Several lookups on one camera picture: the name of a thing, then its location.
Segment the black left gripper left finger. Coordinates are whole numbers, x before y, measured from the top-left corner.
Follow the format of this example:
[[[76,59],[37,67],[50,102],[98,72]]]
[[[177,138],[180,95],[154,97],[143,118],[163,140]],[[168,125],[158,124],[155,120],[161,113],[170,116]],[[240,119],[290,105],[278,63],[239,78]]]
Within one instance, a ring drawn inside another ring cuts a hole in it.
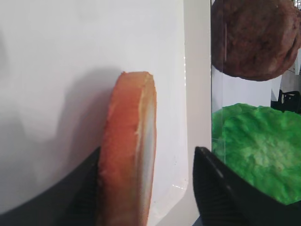
[[[94,226],[97,148],[74,171],[37,197],[1,214],[2,226]]]

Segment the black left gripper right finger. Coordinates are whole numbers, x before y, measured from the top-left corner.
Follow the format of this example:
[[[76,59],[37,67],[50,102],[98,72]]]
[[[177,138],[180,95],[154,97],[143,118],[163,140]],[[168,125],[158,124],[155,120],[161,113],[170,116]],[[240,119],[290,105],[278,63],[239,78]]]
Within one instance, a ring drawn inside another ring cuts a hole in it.
[[[196,147],[193,190],[205,226],[299,226],[301,203],[284,205],[254,188],[205,147]]]

